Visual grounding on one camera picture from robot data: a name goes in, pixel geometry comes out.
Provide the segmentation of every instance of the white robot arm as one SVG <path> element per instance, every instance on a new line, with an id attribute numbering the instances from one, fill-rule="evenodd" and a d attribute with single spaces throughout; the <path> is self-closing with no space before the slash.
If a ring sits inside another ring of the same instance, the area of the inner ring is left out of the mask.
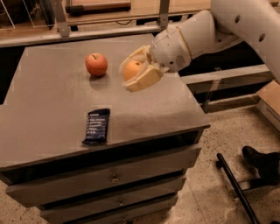
<path id="1" fill-rule="evenodd" d="M 280 83 L 279 39 L 280 16 L 267 0 L 212 0 L 211 12 L 203 10 L 176 28 L 168 27 L 151 45 L 132 53 L 121 71 L 139 54 L 149 65 L 124 86 L 130 92 L 147 88 L 166 70 L 177 72 L 201 54 L 216 53 L 242 41 L 256 51 Z"/>

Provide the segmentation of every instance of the shoe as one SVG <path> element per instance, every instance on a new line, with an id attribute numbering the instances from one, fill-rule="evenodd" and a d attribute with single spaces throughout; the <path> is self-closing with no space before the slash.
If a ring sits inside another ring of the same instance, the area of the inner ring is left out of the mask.
<path id="1" fill-rule="evenodd" d="M 279 163 L 280 153 L 272 152 L 264 154 L 258 152 L 250 146 L 244 146 L 242 154 L 250 165 L 254 166 L 262 179 L 269 185 L 278 185 L 280 183 Z"/>

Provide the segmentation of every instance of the wooden drawer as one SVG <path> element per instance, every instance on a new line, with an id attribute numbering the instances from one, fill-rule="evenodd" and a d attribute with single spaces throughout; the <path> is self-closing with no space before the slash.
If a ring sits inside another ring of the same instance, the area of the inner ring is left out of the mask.
<path id="1" fill-rule="evenodd" d="M 148 184 L 122 189 L 95 196 L 91 199 L 76 201 L 72 204 L 56 206 L 41 212 L 41 217 L 52 224 L 76 220 L 91 214 L 98 214 L 119 207 L 150 200 L 162 195 L 176 193 L 181 190 L 186 177 L 165 178 Z"/>
<path id="2" fill-rule="evenodd" d="M 43 205 L 140 179 L 185 170 L 194 166 L 199 153 L 200 146 L 197 144 L 160 151 L 20 185 L 11 185 L 6 193 L 25 207 Z"/>
<path id="3" fill-rule="evenodd" d="M 79 219 L 66 222 L 67 224 L 112 224 L 122 221 L 131 221 L 136 217 L 145 214 L 155 213 L 175 206 L 177 195 L 164 196 L 149 202 L 140 203 L 123 209 L 117 209 L 113 212 L 102 213 L 99 215 L 88 216 L 85 219 Z"/>

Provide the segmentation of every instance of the orange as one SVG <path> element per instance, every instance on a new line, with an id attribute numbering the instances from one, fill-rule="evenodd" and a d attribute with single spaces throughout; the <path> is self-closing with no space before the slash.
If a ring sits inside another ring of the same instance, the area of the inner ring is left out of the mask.
<path id="1" fill-rule="evenodd" d="M 138 71 L 140 70 L 142 63 L 138 60 L 132 60 L 128 64 L 125 65 L 122 76 L 127 81 L 132 77 L 136 76 Z"/>

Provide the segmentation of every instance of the red apple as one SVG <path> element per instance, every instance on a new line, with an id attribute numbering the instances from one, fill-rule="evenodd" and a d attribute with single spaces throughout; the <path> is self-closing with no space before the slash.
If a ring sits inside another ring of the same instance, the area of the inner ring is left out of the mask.
<path id="1" fill-rule="evenodd" d="M 86 57 L 86 68 L 93 76 L 103 76 L 108 68 L 107 59 L 103 54 L 93 52 Z"/>

